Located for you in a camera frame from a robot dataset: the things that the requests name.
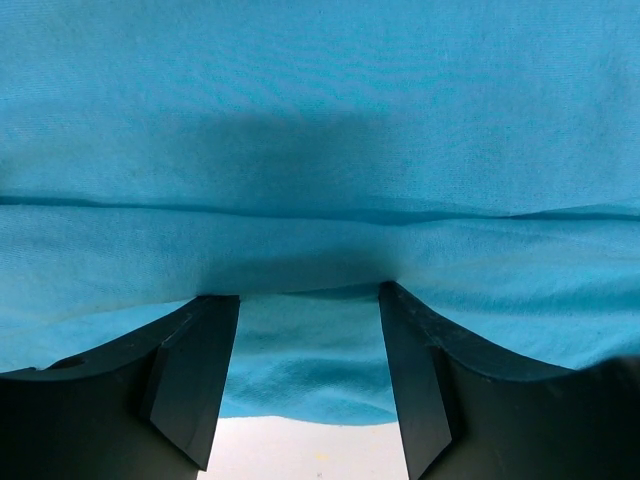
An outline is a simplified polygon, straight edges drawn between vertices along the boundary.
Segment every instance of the white floor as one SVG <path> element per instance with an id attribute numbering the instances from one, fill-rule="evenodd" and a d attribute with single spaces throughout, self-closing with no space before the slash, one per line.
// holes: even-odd
<path id="1" fill-rule="evenodd" d="M 404 480 L 398 424 L 341 427 L 278 417 L 221 419 L 198 480 Z"/>

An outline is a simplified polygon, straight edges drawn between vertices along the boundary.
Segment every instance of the white surface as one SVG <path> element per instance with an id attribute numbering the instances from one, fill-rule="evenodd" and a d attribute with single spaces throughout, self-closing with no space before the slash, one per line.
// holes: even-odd
<path id="1" fill-rule="evenodd" d="M 278 417 L 218 422 L 198 480 L 405 480 L 397 423 L 342 427 Z"/>

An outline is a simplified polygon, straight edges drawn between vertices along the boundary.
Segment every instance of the black plastic part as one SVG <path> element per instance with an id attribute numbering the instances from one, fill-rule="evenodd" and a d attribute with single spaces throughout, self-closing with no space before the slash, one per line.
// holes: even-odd
<path id="1" fill-rule="evenodd" d="M 410 480 L 640 478 L 640 357 L 538 362 L 393 282 L 380 310 Z"/>
<path id="2" fill-rule="evenodd" d="M 0 474 L 194 480 L 211 451 L 238 297 L 200 297 L 47 370 L 0 375 Z"/>

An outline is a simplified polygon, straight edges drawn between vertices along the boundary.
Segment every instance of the blue cloth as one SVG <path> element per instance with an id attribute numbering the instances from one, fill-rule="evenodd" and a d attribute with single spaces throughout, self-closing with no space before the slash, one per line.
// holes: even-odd
<path id="1" fill-rule="evenodd" d="M 224 415 L 394 418 L 375 284 L 640 353 L 634 0 L 0 2 L 0 369 L 243 296 Z"/>

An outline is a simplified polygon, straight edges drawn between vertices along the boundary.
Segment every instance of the turquoise fabric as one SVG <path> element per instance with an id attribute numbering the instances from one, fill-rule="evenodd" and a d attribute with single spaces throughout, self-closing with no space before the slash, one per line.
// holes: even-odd
<path id="1" fill-rule="evenodd" d="M 241 294 L 224 415 L 394 418 L 375 285 L 640 353 L 635 1 L 0 2 L 0 370 Z"/>

